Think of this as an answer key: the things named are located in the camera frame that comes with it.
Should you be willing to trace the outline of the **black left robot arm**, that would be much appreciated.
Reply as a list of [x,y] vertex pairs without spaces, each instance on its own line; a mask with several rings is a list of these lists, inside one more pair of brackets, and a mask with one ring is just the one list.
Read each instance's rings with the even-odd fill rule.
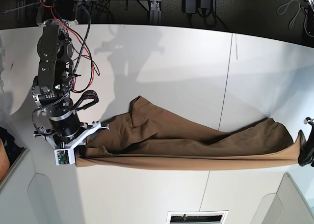
[[[305,20],[303,22],[302,43],[308,47],[314,47],[314,0],[304,0],[307,2],[304,8]],[[314,120],[306,117],[305,124],[309,124],[311,132],[308,140],[301,146],[298,163],[300,166],[311,165],[314,167]]]

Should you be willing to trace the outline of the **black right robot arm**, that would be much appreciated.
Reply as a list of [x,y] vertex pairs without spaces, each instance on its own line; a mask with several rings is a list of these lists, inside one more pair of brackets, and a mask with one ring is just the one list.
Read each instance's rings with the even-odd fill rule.
[[[37,43],[40,61],[31,89],[37,109],[32,116],[40,112],[48,118],[51,128],[34,122],[34,137],[43,137],[54,148],[58,166],[72,165],[76,162],[75,149],[85,146],[87,138],[98,130],[109,128],[98,121],[81,122],[78,116],[79,111],[99,101],[97,93],[89,88],[99,70],[86,44],[89,31],[81,36],[71,28],[71,22],[76,21],[78,0],[40,0],[40,5],[47,18],[42,22],[43,32]],[[84,89],[76,90],[81,58],[90,61],[91,76]]]

